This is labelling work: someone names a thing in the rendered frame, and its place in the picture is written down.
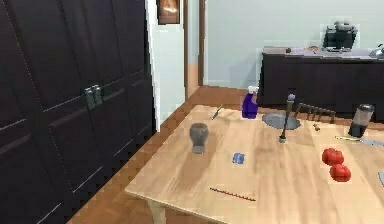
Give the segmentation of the grey table knife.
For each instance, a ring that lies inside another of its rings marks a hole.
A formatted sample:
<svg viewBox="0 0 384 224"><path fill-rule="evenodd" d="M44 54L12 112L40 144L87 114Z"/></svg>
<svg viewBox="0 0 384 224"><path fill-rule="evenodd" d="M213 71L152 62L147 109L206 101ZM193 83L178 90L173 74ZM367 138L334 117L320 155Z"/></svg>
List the grey table knife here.
<svg viewBox="0 0 384 224"><path fill-rule="evenodd" d="M214 113L214 115L212 116L211 120L214 120L218 114L219 114L219 111L222 109L223 105L221 104L218 109L216 110L216 112Z"/></svg>

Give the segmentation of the purple spray bottle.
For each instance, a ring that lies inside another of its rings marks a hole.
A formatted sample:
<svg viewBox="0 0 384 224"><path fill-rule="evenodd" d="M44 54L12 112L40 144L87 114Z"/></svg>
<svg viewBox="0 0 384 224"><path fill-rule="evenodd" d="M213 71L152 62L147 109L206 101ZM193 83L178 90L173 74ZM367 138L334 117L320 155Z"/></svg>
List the purple spray bottle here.
<svg viewBox="0 0 384 224"><path fill-rule="evenodd" d="M258 92L257 86L249 86L248 93L246 94L242 103L242 117L247 119L255 119L258 112L258 105L253 102L253 96Z"/></svg>

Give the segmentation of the grey round plate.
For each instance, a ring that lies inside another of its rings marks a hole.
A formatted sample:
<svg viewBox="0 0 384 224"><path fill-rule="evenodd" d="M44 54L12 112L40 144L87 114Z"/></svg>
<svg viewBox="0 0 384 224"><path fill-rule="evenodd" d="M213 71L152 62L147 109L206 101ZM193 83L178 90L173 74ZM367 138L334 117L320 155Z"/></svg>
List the grey round plate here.
<svg viewBox="0 0 384 224"><path fill-rule="evenodd" d="M262 120L268 125L276 129L283 129L285 114L268 113L262 116ZM295 130L301 126L300 121L292 116L289 116L287 130Z"/></svg>

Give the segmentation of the red pencil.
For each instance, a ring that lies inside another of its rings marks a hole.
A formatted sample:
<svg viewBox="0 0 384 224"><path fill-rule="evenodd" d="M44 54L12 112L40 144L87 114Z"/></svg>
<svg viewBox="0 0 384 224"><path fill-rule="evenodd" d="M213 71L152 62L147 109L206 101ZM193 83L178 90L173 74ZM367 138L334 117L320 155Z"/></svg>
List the red pencil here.
<svg viewBox="0 0 384 224"><path fill-rule="evenodd" d="M251 201L251 202L255 202L256 201L255 198L252 198L252 197L249 197L249 196L245 196L245 195L241 195L241 194L237 194L237 193L233 193L233 192L229 192L229 191L225 191L225 190L222 190L222 189L218 189L218 188L214 188L214 187L209 187L209 189L212 190L212 191L221 193L221 194L233 196L233 197L244 199L244 200L247 200L247 201Z"/></svg>

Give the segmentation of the light wooden table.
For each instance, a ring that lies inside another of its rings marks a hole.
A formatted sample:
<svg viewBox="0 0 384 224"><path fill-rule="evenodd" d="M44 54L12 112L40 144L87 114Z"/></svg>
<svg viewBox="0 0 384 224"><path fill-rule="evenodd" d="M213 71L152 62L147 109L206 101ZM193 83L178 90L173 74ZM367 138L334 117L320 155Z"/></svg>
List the light wooden table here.
<svg viewBox="0 0 384 224"><path fill-rule="evenodd" d="M127 186L130 195L147 200L155 223L165 224L170 207L218 224L384 224L384 132L368 130L373 145L335 139L345 126L313 122L287 132L261 119L247 120L237 110L197 105ZM208 126L205 152L192 152L189 129ZM327 148L341 151L348 182L336 182L322 161ZM243 164L232 162L235 153ZM255 202L209 189L255 198Z"/></svg>

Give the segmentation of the dark candlestick with purple top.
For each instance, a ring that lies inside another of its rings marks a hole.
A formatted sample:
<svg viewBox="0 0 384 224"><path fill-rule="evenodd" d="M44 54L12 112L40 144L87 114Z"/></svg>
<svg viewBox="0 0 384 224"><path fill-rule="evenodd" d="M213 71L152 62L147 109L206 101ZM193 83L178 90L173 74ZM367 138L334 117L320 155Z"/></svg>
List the dark candlestick with purple top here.
<svg viewBox="0 0 384 224"><path fill-rule="evenodd" d="M279 136L279 143L285 143L286 142L286 129L287 129L287 125L288 125L288 119L289 119L290 112L292 110L292 106L294 104L295 98L296 98L296 96L293 93L288 95L287 106L286 106L286 110L285 110L284 126L282 129L282 133Z"/></svg>

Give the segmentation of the dark panelled double door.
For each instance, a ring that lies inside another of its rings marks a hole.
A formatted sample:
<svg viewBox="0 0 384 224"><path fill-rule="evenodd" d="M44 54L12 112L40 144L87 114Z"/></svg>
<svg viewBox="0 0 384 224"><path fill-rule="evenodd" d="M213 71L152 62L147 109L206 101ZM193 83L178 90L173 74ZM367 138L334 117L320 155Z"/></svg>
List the dark panelled double door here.
<svg viewBox="0 0 384 224"><path fill-rule="evenodd" d="M152 136L146 45L145 0L0 0L0 224L66 224Z"/></svg>

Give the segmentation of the dark kitchen counter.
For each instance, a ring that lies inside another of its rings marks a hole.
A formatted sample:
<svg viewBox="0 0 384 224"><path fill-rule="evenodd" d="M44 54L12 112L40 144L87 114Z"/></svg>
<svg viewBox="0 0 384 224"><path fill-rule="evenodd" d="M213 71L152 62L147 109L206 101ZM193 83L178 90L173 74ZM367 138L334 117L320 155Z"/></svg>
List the dark kitchen counter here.
<svg viewBox="0 0 384 224"><path fill-rule="evenodd" d="M257 102L283 109L289 94L305 103L351 118L360 104L371 104L373 120L384 123L384 60L268 47L262 52Z"/></svg>

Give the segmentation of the red tomato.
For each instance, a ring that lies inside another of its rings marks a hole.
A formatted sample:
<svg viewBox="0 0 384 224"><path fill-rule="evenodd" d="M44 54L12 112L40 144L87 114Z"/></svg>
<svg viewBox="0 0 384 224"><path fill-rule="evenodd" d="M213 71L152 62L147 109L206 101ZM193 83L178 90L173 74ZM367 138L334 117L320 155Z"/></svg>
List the red tomato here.
<svg viewBox="0 0 384 224"><path fill-rule="evenodd" d="M341 151L334 148L327 148L322 153L322 161L329 166L342 164L344 162L344 156Z"/></svg>
<svg viewBox="0 0 384 224"><path fill-rule="evenodd" d="M336 182L348 182L351 178L351 171L342 164L333 165L330 168L330 176Z"/></svg>

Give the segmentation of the black coffee machine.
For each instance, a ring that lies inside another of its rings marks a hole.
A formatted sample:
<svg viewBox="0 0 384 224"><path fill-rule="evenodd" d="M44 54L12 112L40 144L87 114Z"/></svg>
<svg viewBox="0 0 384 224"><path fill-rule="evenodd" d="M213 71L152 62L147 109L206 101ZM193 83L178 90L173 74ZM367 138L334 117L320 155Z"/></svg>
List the black coffee machine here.
<svg viewBox="0 0 384 224"><path fill-rule="evenodd" d="M346 21L336 21L325 30L323 45L328 52L349 52L354 44L358 29Z"/></svg>

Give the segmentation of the dark pepper grinder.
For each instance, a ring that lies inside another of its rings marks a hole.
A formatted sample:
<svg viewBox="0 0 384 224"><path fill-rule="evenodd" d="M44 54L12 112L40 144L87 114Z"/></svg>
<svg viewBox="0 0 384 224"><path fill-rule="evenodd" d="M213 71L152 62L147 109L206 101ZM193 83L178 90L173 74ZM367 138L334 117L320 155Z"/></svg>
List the dark pepper grinder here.
<svg viewBox="0 0 384 224"><path fill-rule="evenodd" d="M355 138L361 138L367 129L374 111L373 105L360 104L352 119L348 134Z"/></svg>

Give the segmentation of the grey kettle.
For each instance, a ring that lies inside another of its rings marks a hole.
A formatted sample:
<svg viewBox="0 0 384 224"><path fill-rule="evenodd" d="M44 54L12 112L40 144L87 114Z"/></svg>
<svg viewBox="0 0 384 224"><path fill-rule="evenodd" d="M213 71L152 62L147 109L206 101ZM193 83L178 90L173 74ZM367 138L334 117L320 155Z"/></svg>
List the grey kettle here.
<svg viewBox="0 0 384 224"><path fill-rule="evenodd" d="M384 59L384 44L381 43L374 49L369 56L371 58Z"/></svg>

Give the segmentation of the brown door frame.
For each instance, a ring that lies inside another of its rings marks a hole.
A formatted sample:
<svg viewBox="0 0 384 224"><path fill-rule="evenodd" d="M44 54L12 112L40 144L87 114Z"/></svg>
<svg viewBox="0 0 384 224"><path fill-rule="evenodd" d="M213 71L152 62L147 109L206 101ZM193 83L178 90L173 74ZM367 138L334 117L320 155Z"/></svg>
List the brown door frame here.
<svg viewBox="0 0 384 224"><path fill-rule="evenodd" d="M205 0L183 0L185 99L203 85Z"/></svg>

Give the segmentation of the framed orange wall picture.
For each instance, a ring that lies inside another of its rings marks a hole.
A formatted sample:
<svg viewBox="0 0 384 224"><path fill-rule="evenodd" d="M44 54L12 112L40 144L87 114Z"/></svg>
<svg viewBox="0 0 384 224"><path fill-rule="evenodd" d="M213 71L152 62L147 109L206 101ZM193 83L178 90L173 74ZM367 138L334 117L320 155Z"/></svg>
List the framed orange wall picture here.
<svg viewBox="0 0 384 224"><path fill-rule="evenodd" d="M157 0L159 25L180 23L180 0Z"/></svg>

